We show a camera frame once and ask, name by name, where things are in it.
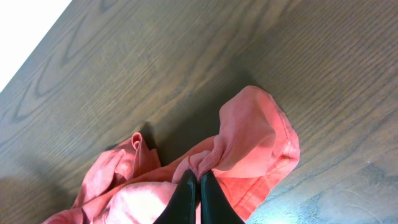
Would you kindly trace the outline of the red t-shirt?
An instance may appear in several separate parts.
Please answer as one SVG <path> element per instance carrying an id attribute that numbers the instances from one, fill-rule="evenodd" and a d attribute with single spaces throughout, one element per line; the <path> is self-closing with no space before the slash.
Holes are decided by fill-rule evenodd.
<path id="1" fill-rule="evenodd" d="M 48 223 L 154 223 L 186 170 L 214 173 L 232 209 L 247 220 L 298 164 L 299 139 L 274 99 L 243 88 L 219 112 L 220 131 L 167 166 L 141 133 L 102 153 L 68 210 Z"/>

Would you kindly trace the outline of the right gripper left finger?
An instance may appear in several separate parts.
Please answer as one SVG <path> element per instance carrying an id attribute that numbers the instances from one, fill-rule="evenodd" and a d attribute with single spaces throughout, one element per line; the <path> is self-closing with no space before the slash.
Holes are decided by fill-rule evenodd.
<path id="1" fill-rule="evenodd" d="M 195 224 L 197 209 L 197 178 L 186 170 L 170 201 L 154 224 Z"/>

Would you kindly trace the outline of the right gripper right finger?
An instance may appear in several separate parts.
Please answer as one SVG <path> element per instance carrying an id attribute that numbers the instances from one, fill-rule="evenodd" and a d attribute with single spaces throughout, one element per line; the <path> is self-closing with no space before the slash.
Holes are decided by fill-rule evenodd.
<path id="1" fill-rule="evenodd" d="M 229 204 L 214 173 L 201 178 L 201 224 L 244 224 Z"/>

